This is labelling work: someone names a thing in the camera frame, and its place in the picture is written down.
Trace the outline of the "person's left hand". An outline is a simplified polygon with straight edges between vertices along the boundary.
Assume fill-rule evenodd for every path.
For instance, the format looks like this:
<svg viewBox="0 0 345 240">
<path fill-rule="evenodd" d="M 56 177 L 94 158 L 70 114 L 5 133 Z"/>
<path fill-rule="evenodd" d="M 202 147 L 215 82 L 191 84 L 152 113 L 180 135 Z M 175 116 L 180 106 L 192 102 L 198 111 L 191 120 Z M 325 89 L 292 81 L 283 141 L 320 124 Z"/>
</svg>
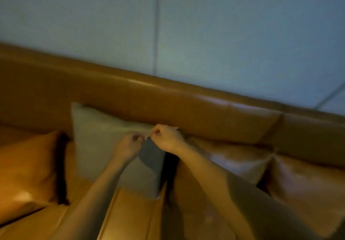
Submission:
<svg viewBox="0 0 345 240">
<path fill-rule="evenodd" d="M 112 157 L 114 161 L 128 164 L 139 154 L 143 143 L 133 142 L 130 133 L 125 134 L 116 144 Z"/>
</svg>

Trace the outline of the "person's left forearm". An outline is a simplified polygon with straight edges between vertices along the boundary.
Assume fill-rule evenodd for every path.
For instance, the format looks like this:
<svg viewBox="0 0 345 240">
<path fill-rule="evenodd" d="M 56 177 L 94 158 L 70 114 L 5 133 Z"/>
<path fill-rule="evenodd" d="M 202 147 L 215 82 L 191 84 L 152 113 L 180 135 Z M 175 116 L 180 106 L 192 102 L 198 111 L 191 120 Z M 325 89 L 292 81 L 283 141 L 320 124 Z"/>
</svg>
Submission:
<svg viewBox="0 0 345 240">
<path fill-rule="evenodd" d="M 48 240 L 97 240 L 119 178 L 131 158 L 114 157 Z"/>
</svg>

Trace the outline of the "orange leather cushion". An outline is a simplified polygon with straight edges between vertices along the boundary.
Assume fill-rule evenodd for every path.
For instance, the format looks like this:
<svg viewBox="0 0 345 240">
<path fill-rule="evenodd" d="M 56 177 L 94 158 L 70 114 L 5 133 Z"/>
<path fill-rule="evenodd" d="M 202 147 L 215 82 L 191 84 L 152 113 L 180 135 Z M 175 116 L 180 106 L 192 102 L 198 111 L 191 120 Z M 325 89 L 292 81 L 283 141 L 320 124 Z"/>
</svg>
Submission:
<svg viewBox="0 0 345 240">
<path fill-rule="evenodd" d="M 0 227 L 51 205 L 69 205 L 69 141 L 54 131 L 0 146 Z"/>
</svg>

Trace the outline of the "grey square cushion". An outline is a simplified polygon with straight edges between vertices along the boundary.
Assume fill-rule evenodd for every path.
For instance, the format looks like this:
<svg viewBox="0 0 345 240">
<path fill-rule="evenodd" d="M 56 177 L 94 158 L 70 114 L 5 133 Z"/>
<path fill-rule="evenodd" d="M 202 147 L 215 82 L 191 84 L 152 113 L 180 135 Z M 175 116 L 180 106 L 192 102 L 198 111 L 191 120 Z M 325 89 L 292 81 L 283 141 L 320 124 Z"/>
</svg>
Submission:
<svg viewBox="0 0 345 240">
<path fill-rule="evenodd" d="M 151 140 L 153 125 L 125 121 L 75 102 L 71 105 L 71 118 L 80 176 L 95 181 L 120 139 L 136 131 L 145 139 L 139 155 L 121 174 L 118 187 L 154 200 L 164 185 L 167 193 L 172 190 L 179 158 L 159 149 Z"/>
</svg>

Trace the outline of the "person's right forearm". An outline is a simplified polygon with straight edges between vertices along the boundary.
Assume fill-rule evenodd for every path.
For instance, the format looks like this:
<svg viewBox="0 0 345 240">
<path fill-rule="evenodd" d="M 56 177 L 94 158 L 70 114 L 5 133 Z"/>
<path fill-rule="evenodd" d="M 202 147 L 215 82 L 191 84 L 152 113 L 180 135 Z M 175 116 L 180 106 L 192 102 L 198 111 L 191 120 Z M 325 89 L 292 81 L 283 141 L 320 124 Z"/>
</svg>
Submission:
<svg viewBox="0 0 345 240">
<path fill-rule="evenodd" d="M 238 240 L 323 240 L 286 207 L 187 143 L 171 152 L 187 165 Z"/>
</svg>

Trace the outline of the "brown leather sofa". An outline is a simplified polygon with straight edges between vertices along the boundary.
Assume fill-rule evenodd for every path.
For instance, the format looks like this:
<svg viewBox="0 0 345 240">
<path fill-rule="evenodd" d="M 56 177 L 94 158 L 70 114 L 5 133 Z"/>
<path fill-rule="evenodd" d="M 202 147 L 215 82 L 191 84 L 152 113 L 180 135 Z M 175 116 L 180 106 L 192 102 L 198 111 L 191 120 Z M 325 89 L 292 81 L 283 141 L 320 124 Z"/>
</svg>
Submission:
<svg viewBox="0 0 345 240">
<path fill-rule="evenodd" d="M 70 138 L 65 158 L 69 205 L 51 205 L 1 226 L 0 240 L 47 240 L 94 182 L 78 174 L 74 102 L 125 121 L 179 127 L 186 139 L 267 150 L 272 159 L 256 187 L 271 198 L 265 182 L 276 155 L 345 169 L 345 116 L 0 43 L 0 146 L 54 131 Z"/>
</svg>

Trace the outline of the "brown shiny cushion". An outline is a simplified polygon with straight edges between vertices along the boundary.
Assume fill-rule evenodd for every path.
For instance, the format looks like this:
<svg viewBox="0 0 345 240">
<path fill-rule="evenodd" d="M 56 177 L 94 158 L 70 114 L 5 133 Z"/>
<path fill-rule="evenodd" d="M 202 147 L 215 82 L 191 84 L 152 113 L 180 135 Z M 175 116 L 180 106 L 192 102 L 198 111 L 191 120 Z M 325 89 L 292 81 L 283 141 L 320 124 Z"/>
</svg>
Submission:
<svg viewBox="0 0 345 240">
<path fill-rule="evenodd" d="M 214 163 L 255 186 L 262 179 L 273 155 L 254 146 L 212 142 L 193 136 L 186 141 Z M 181 214 L 185 240 L 237 240 L 181 160 L 174 180 L 174 197 Z"/>
<path fill-rule="evenodd" d="M 332 237 L 345 220 L 345 169 L 276 155 L 265 187 L 324 239 Z"/>
</svg>

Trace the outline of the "person's right hand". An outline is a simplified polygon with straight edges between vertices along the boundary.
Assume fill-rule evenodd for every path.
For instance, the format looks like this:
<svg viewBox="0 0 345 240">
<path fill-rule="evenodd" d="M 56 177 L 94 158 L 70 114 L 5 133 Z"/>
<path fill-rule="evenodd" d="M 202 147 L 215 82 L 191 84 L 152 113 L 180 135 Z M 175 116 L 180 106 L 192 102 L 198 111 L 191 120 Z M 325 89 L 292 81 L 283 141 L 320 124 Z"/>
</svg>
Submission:
<svg viewBox="0 0 345 240">
<path fill-rule="evenodd" d="M 162 125 L 161 137 L 158 141 L 154 141 L 158 148 L 165 152 L 177 155 L 188 147 L 177 127 L 163 124 L 157 125 Z"/>
</svg>

